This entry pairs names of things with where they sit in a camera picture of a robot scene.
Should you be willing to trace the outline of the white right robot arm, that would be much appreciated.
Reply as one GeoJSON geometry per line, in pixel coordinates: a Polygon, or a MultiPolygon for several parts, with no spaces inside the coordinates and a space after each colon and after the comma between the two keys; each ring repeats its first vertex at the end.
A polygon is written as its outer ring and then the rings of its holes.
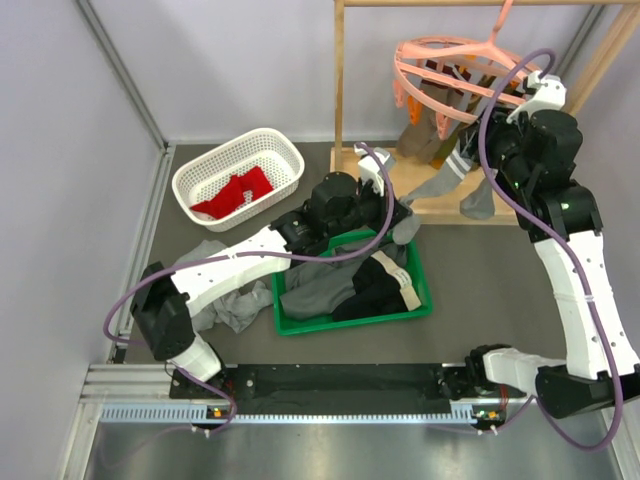
{"type": "Polygon", "coordinates": [[[462,152],[482,157],[510,199],[519,226],[551,282],[566,344],[554,360],[507,345],[482,346],[467,359],[466,380],[487,396],[502,383],[534,395],[555,419],[613,406],[611,373],[623,401],[639,396],[639,356],[622,326],[604,261],[603,223],[593,193],[573,179],[583,135],[577,120],[554,110],[486,114],[485,144],[478,123],[460,135],[462,152]]]}

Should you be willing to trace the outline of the grey striped sock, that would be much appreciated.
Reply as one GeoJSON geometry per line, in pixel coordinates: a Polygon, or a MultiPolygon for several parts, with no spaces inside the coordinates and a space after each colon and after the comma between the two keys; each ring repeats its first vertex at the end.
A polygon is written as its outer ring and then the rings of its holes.
{"type": "Polygon", "coordinates": [[[460,202],[460,213],[472,220],[488,220],[494,216],[493,189],[487,178],[460,202]]]}
{"type": "Polygon", "coordinates": [[[441,197],[452,192],[465,179],[471,165],[472,160],[466,151],[460,152],[460,148],[456,146],[433,178],[424,181],[400,199],[400,204],[409,210],[409,214],[393,228],[392,239],[395,244],[408,244],[420,228],[421,220],[411,208],[412,203],[418,199],[441,197]]]}

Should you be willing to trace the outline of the pink round clip hanger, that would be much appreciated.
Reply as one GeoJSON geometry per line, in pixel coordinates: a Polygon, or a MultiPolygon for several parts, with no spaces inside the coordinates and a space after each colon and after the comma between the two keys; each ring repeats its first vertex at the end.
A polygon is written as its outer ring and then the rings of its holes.
{"type": "Polygon", "coordinates": [[[489,98],[493,90],[478,85],[475,74],[504,78],[521,60],[517,54],[496,45],[496,38],[511,10],[512,3],[504,1],[499,16],[486,40],[477,41],[455,36],[424,36],[397,45],[392,64],[392,83],[395,104],[407,109],[407,97],[412,96],[422,105],[445,114],[464,124],[473,123],[477,116],[462,107],[451,107],[425,95],[420,82],[428,80],[459,91],[489,98]]]}

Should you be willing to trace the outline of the red sock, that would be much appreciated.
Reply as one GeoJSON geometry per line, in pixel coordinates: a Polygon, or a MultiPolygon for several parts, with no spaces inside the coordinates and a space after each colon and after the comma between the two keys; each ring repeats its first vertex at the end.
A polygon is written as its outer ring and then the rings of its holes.
{"type": "Polygon", "coordinates": [[[241,176],[232,175],[228,183],[211,199],[190,207],[196,213],[220,220],[232,214],[245,202],[245,181],[241,176]]]}
{"type": "Polygon", "coordinates": [[[269,179],[259,166],[251,168],[240,177],[240,180],[243,190],[250,191],[253,200],[257,200],[274,190],[269,179]]]}

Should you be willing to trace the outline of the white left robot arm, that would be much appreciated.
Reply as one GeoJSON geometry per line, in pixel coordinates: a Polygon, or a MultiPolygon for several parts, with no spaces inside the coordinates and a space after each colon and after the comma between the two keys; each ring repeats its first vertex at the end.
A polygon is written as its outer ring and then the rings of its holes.
{"type": "Polygon", "coordinates": [[[343,172],[330,173],[300,207],[249,239],[201,260],[147,266],[130,313],[155,360],[184,370],[203,395],[216,396],[226,387],[227,374],[213,347],[195,331],[196,314],[231,291],[295,262],[323,259],[336,236],[362,227],[389,231],[410,214],[410,207],[382,178],[356,180],[343,172]]]}

